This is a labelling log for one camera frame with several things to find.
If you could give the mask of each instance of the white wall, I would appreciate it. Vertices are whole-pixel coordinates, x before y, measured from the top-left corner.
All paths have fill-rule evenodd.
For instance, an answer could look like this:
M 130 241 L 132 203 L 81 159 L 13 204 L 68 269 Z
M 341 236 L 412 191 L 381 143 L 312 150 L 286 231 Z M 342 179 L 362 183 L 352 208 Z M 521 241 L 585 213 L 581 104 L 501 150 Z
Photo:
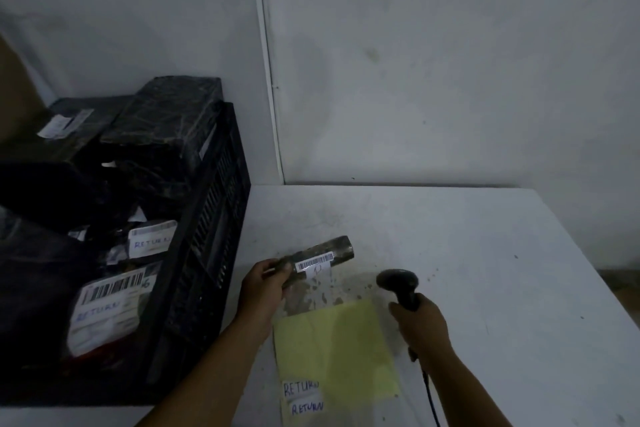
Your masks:
M 280 183 L 255 0 L 0 0 L 0 30 L 60 96 L 220 76 L 252 183 Z
M 535 188 L 640 257 L 638 0 L 266 0 L 284 177 Z

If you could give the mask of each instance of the black plastic crate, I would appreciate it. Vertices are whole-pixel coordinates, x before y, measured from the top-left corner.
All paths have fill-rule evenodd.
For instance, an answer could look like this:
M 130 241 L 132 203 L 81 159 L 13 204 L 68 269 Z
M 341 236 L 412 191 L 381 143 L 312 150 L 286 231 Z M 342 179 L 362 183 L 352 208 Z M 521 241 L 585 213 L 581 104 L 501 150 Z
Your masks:
M 224 103 L 123 364 L 0 378 L 0 404 L 149 405 L 169 393 L 220 332 L 250 188 L 233 105 Z

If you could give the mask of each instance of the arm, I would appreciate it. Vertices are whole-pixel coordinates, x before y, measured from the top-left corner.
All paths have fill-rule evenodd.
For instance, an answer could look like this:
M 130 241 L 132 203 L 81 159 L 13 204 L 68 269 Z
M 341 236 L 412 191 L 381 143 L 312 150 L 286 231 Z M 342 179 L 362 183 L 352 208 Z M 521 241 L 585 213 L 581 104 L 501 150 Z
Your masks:
M 262 277 L 272 261 L 255 264 L 243 280 L 236 318 L 192 372 L 138 427 L 229 426 L 258 348 L 269 336 L 291 266 Z
M 404 340 L 418 355 L 422 370 L 431 377 L 450 427 L 511 427 L 482 384 L 460 361 L 438 306 L 422 294 L 420 307 L 411 312 L 389 304 Z

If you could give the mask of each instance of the hand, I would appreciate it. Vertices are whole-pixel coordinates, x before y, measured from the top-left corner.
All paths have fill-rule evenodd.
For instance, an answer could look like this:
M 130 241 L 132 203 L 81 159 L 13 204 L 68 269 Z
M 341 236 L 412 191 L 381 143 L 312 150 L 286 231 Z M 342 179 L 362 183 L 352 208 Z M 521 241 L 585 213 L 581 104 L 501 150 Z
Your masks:
M 263 278 L 263 272 L 277 259 L 263 260 L 255 264 L 242 281 L 236 320 L 244 321 L 258 328 L 260 342 L 264 342 L 271 332 L 271 318 L 282 301 L 282 284 L 291 274 L 291 264 L 284 269 Z
M 416 295 L 420 300 L 417 311 L 410 311 L 398 303 L 391 302 L 389 312 L 398 321 L 400 333 L 416 352 L 420 363 L 429 364 L 439 358 L 439 355 L 453 353 L 453 347 L 449 340 L 447 322 L 438 306 L 422 294 Z

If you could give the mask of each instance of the table surface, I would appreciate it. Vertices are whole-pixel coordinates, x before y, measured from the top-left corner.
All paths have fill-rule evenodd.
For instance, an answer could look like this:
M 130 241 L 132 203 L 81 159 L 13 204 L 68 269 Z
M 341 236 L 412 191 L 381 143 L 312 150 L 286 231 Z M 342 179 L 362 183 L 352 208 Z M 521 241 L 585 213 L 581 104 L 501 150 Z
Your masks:
M 375 284 L 383 269 L 406 268 L 440 306 L 460 358 L 514 426 L 640 425 L 640 330 L 532 190 L 253 186 L 224 324 L 253 263 L 340 235 L 351 239 L 355 259 L 297 284 L 278 315 L 371 299 L 401 394 L 323 423 L 435 425 L 419 367 L 386 309 L 393 295 Z M 270 337 L 234 425 L 281 425 L 279 390 Z M 147 411 L 5 409 L 0 426 L 132 426 Z

